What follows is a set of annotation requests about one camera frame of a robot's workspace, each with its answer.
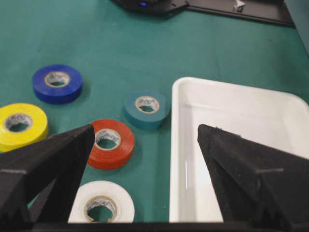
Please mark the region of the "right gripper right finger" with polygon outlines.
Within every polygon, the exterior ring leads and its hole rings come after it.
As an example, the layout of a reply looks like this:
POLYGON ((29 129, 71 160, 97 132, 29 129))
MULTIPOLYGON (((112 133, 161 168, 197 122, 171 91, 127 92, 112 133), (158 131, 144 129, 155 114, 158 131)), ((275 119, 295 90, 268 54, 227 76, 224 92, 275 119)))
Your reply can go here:
POLYGON ((225 221, 308 223, 308 159, 205 124, 197 140, 225 221))

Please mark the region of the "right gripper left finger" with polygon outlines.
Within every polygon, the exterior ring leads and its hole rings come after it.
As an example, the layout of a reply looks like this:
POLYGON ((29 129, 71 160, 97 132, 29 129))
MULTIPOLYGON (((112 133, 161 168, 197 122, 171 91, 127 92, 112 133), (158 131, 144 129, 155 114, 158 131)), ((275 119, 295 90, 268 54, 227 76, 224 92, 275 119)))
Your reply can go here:
POLYGON ((0 156, 0 222, 67 222, 94 144, 91 124, 0 156))

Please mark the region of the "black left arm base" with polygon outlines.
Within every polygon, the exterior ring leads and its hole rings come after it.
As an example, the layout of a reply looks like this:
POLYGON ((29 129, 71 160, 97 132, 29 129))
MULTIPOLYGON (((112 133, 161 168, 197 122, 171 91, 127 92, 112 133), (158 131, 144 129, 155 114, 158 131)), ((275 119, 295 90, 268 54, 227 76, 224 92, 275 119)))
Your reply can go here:
POLYGON ((113 0, 118 6, 135 12, 163 15, 189 6, 187 0, 113 0))

